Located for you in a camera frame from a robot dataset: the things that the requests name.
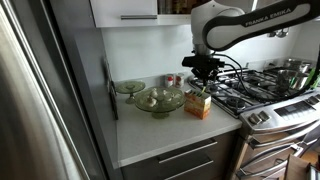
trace wall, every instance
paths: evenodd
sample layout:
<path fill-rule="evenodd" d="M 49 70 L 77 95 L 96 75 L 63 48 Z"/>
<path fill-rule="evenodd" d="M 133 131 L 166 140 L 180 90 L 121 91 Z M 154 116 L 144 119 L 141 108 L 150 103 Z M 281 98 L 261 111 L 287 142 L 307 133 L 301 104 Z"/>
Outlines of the wall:
<path fill-rule="evenodd" d="M 250 68 L 260 69 L 269 61 L 289 56 L 299 31 L 300 26 L 291 28 L 286 38 L 262 35 L 224 53 L 243 66 L 250 62 Z M 115 81 L 190 72 L 181 66 L 183 57 L 193 55 L 190 25 L 105 28 L 102 33 Z"/>
<path fill-rule="evenodd" d="M 320 44 L 320 22 L 303 24 L 291 56 L 316 61 Z"/>

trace green glass dish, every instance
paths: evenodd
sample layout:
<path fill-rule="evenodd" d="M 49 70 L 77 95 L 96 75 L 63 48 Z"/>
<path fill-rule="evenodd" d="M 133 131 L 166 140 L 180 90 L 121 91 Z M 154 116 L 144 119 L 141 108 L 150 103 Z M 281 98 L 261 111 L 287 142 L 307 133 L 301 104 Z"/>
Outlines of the green glass dish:
<path fill-rule="evenodd" d="M 135 95 L 137 108 L 152 112 L 156 119 L 163 119 L 185 103 L 181 90 L 176 88 L 151 87 Z"/>
<path fill-rule="evenodd" d="M 116 91 L 120 94 L 130 94 L 126 100 L 127 104 L 134 104 L 135 98 L 133 93 L 139 92 L 146 87 L 146 84 L 142 81 L 126 81 L 116 86 Z"/>

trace drawer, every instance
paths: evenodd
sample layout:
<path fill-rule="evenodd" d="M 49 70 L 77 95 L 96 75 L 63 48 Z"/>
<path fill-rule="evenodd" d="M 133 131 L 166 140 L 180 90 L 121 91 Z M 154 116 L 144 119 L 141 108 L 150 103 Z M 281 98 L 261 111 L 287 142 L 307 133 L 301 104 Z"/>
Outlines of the drawer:
<path fill-rule="evenodd" d="M 232 138 L 233 136 L 227 133 L 123 167 L 124 178 L 214 179 L 223 175 L 226 165 L 230 162 L 230 143 L 226 141 L 233 141 Z"/>

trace stainless steel refrigerator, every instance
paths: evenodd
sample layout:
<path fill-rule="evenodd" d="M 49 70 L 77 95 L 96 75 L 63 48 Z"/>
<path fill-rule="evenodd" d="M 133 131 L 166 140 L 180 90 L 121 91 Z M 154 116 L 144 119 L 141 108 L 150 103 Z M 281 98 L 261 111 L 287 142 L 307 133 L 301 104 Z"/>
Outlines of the stainless steel refrigerator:
<path fill-rule="evenodd" d="M 0 179 L 122 179 L 90 1 L 0 5 Z"/>

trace oven door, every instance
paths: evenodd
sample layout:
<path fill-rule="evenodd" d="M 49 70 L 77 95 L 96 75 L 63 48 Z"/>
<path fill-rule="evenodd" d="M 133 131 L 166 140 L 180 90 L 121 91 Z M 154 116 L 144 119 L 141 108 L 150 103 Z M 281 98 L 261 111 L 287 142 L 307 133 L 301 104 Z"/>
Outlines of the oven door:
<path fill-rule="evenodd" d="M 250 136 L 244 142 L 244 156 L 236 172 L 239 179 L 280 177 L 290 154 L 301 156 L 319 138 L 320 121 L 302 124 L 286 131 Z"/>

